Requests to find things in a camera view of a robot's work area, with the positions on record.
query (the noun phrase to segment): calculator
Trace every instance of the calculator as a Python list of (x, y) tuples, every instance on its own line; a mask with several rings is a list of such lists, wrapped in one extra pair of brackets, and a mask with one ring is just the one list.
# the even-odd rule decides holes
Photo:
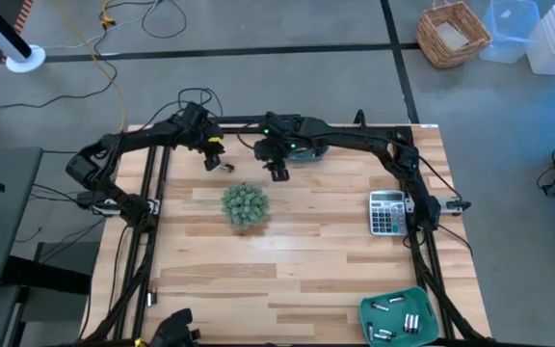
[(404, 192), (383, 190), (370, 193), (370, 232), (375, 236), (407, 234)]

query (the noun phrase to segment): white stand base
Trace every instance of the white stand base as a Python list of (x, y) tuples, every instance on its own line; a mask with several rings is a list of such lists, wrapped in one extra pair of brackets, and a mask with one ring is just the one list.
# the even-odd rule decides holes
[(46, 52), (38, 45), (30, 44), (31, 55), (26, 61), (20, 63), (12, 60), (10, 57), (6, 59), (6, 67), (15, 73), (31, 72), (40, 67), (46, 60)]

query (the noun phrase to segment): wicker basket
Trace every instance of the wicker basket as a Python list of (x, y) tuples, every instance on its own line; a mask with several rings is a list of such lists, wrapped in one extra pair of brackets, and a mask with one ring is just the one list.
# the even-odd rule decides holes
[[(463, 1), (432, 7), (421, 14), (416, 39), (430, 63), (438, 68), (457, 66), (479, 53), (491, 43), (491, 35), (481, 20)], [(436, 26), (449, 22), (469, 43), (458, 49), (451, 49), (436, 31)]]

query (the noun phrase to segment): metal frame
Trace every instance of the metal frame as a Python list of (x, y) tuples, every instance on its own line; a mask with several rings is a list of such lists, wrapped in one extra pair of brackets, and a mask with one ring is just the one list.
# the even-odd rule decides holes
[[(288, 120), (290, 118), (293, 118), (297, 115), (280, 115), (279, 117), (281, 117), (284, 120)], [(254, 128), (251, 127), (246, 127), (243, 126), (243, 124), (248, 124), (248, 123), (254, 123), (257, 122), (259, 120), (262, 120), (264, 116), (238, 116), (238, 117), (222, 117), (218, 119), (218, 123), (221, 125), (240, 125), (240, 126), (223, 126), (223, 131), (225, 134), (251, 134), (251, 133), (257, 133), (257, 131)], [(359, 127), (363, 130), (367, 130), (370, 132), (374, 132), (375, 129), (396, 129), (399, 128), (401, 126), (369, 126), (366, 124), (365, 122), (365, 117), (363, 115), (357, 114), (357, 116), (355, 117), (355, 124), (359, 124)], [(412, 138), (412, 133), (410, 132), (410, 141), (413, 142), (413, 138)], [(149, 152), (147, 154), (147, 160), (146, 160), (146, 164), (145, 164), (145, 174), (143, 177), (143, 185), (142, 185), (142, 189), (141, 189), (141, 195), (144, 198), (147, 198), (148, 196), (148, 187), (151, 183), (151, 176), (153, 173), (153, 165), (154, 165), (154, 161), (155, 161), (155, 152), (156, 149), (155, 147), (151, 147), (149, 149)], [(155, 193), (155, 199), (157, 201), (159, 201), (159, 203), (162, 203), (162, 198), (164, 197), (164, 191), (166, 188), (166, 179), (167, 179), (167, 172), (168, 172), (168, 166), (170, 164), (170, 159), (171, 159), (171, 149), (170, 148), (164, 148), (163, 151), (163, 155), (162, 155), (162, 160), (160, 163), (160, 169), (159, 169), (159, 174), (158, 174), (158, 182), (157, 182), (157, 187), (156, 187), (156, 193)], [(160, 211), (158, 211), (158, 213), (156, 214), (156, 219), (159, 221), (160, 218)], [(430, 258), (430, 262), (431, 262), (431, 267), (432, 267), (432, 271), (433, 271), (433, 275), (436, 279), (436, 282), (438, 283), (438, 285), (441, 288), (444, 288), (444, 283), (442, 280), (442, 274), (440, 271), (440, 265), (439, 265), (439, 261), (438, 261), (438, 253), (437, 253), (437, 249), (436, 249), (436, 242), (434, 239), (434, 234), (432, 232), (427, 232), (425, 234), (426, 237), (426, 242), (428, 244), (428, 256)], [(130, 243), (130, 249), (129, 249), (129, 253), (128, 253), (128, 259), (127, 259), (127, 263), (126, 263), (126, 268), (125, 268), (125, 278), (123, 281), (123, 287), (125, 287), (129, 281), (131, 280), (131, 276), (134, 273), (134, 265), (136, 263), (136, 259), (138, 257), (138, 249), (140, 246), (140, 239), (141, 239), (141, 235), (140, 233), (136, 232), (136, 230), (134, 231), (134, 234), (132, 236), (132, 242)], [(414, 267), (414, 271), (415, 271), (415, 276), (416, 276), (416, 283), (417, 285), (421, 286), (422, 288), (426, 289), (426, 285), (425, 285), (425, 281), (423, 280), (422, 275), (420, 274), (419, 270), (417, 269), (417, 267), (414, 265), (414, 255), (419, 252), (419, 246), (418, 246), (418, 241), (416, 238), (415, 233), (410, 232), (409, 233), (409, 240), (410, 240), (410, 249), (411, 249), (411, 253), (413, 255), (412, 258), (412, 263), (413, 263), (413, 267)], [(146, 252), (154, 252), (154, 246), (155, 246), (155, 240), (148, 240), (147, 241), (147, 248), (145, 249)], [(152, 265), (153, 262), (153, 255), (151, 255), (151, 263), (149, 264), (149, 267)], [(137, 301), (137, 306), (136, 306), (136, 311), (135, 311), (135, 316), (134, 316), (134, 323), (133, 323), (133, 329), (132, 329), (132, 338), (138, 338), (141, 336), (142, 333), (142, 329), (143, 329), (143, 322), (145, 319), (145, 304), (146, 304), (146, 293), (148, 291), (148, 279), (149, 277), (147, 277), (142, 283), (141, 286), (139, 287), (139, 296), (138, 296), (138, 301)], [(445, 335), (448, 338), (453, 338), (453, 325), (447, 315), (447, 313), (445, 312), (445, 310), (443, 308), (440, 309), (440, 318), (442, 321), (442, 326), (443, 326), (443, 330), (445, 331)], [(113, 336), (113, 339), (121, 339), (122, 338), (122, 332), (123, 332), (123, 322), (125, 321), (125, 312), (121, 315), (121, 317), (119, 318), (117, 324), (116, 324), (116, 329), (115, 329), (115, 334)], [(364, 346), (363, 344), (361, 345), (357, 345), (357, 344), (348, 344), (349, 346)], [(304, 344), (293, 344), (293, 346), (305, 346)]]

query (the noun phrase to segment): calculator display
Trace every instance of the calculator display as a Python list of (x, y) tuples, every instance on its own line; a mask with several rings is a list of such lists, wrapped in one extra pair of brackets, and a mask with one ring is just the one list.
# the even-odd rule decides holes
[(373, 194), (372, 201), (401, 201), (402, 194)]

